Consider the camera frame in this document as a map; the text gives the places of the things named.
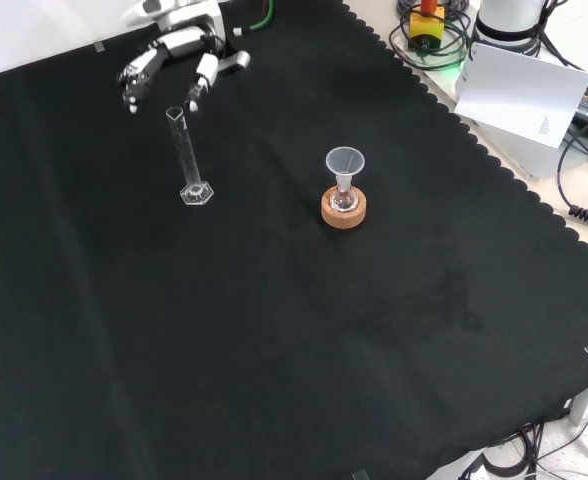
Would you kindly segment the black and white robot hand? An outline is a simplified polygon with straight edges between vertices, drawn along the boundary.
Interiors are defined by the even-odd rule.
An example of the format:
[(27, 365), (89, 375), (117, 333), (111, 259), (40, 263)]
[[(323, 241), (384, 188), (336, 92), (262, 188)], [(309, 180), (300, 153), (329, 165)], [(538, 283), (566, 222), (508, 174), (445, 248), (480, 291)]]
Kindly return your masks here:
[(201, 58), (195, 80), (184, 101), (191, 113), (199, 110), (201, 98), (212, 90), (219, 76), (245, 69), (251, 59), (247, 51), (229, 47), (220, 36), (200, 26), (166, 32), (127, 64), (118, 77), (122, 100), (128, 111), (132, 114), (138, 111), (164, 67), (198, 55)]

